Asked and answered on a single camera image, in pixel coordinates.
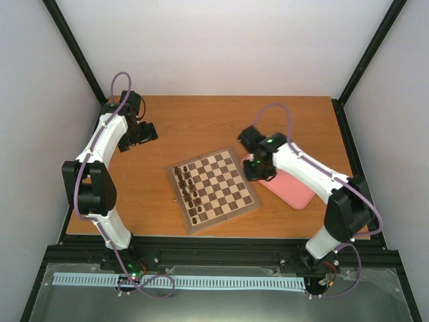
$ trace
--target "brown tabletop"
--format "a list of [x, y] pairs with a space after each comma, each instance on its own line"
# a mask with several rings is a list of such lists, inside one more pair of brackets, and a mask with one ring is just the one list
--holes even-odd
[[[246, 155], [237, 141], [265, 105], [288, 105], [293, 117], [292, 137], [306, 153], [339, 172], [351, 175], [330, 97], [195, 97], [148, 96], [145, 120], [153, 122], [159, 139], [113, 154], [109, 173], [117, 189], [116, 208], [134, 235], [189, 236], [174, 202], [167, 166], [232, 146]], [[257, 124], [265, 135], [286, 134], [286, 114], [279, 107], [267, 111]], [[309, 238], [322, 226], [326, 205], [317, 195], [295, 210], [258, 182], [252, 182], [261, 207], [203, 229], [192, 236]], [[73, 214], [69, 234], [95, 234], [94, 225]]]

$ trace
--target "gray wall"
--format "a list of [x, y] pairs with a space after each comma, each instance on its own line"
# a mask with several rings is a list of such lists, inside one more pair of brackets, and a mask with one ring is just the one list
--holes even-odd
[[408, 1], [346, 113], [389, 248], [429, 321], [429, 1]]
[[42, 1], [0, 4], [0, 320], [19, 321], [66, 213], [61, 165], [97, 106]]
[[338, 97], [390, 3], [58, 0], [106, 95]]

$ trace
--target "pink tray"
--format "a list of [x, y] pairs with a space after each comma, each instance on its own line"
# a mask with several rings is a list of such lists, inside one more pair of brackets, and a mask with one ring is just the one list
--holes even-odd
[[277, 176], [271, 181], [258, 181], [295, 209], [303, 209], [315, 195], [314, 191], [294, 176], [277, 169]]

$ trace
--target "transparent plastic sheet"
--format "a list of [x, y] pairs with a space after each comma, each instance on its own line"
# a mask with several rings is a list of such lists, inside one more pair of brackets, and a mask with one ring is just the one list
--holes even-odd
[[[176, 276], [285, 276], [275, 267], [166, 268]], [[51, 286], [54, 272], [113, 273], [98, 265], [49, 265], [30, 321], [412, 321], [395, 271], [385, 268], [364, 269], [360, 285], [345, 297], [311, 301], [304, 293], [265, 290], [178, 290], [163, 301], [118, 297], [110, 287]], [[356, 276], [354, 268], [342, 268], [328, 293], [348, 289]]]
[[43, 281], [40, 285], [38, 297], [34, 303], [32, 317], [30, 318], [29, 322], [43, 321], [44, 311], [50, 303], [54, 273], [57, 272], [103, 274], [115, 273], [113, 270], [100, 270], [100, 265], [98, 264], [48, 264], [46, 266]]

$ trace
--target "black metal frame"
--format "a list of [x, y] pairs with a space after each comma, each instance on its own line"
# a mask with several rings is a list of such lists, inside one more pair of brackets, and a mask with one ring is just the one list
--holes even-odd
[[[55, 0], [43, 0], [46, 8], [55, 21], [70, 51], [84, 73], [91, 89], [102, 105], [107, 101], [85, 57], [80, 50], [60, 8]], [[350, 131], [344, 106], [354, 88], [380, 47], [383, 39], [393, 25], [396, 17], [407, 0], [393, 0], [383, 21], [369, 43], [365, 53], [351, 75], [339, 99], [332, 100], [332, 106], [341, 131], [347, 157], [353, 174], [364, 175], [353, 136]], [[49, 263], [97, 263], [106, 269], [121, 271], [111, 252], [105, 247], [99, 235], [66, 235], [72, 209], [69, 209], [60, 234], [58, 245], [48, 246], [42, 260], [34, 287], [29, 296], [21, 321], [29, 321], [34, 303], [42, 282], [46, 266]], [[378, 227], [375, 220], [369, 225], [370, 230]], [[241, 238], [187, 238], [187, 237], [133, 237], [135, 251], [145, 257], [149, 270], [161, 270], [175, 265], [209, 265], [209, 266], [279, 266], [283, 255], [296, 252], [305, 239], [241, 239]], [[421, 321], [400, 255], [397, 251], [387, 250], [383, 234], [373, 236], [371, 240], [355, 242], [362, 259], [363, 267], [394, 268], [399, 276], [408, 307], [414, 321]], [[345, 248], [337, 259], [343, 267], [355, 267], [357, 259], [351, 249]], [[298, 268], [291, 268], [298, 276], [311, 277]]]

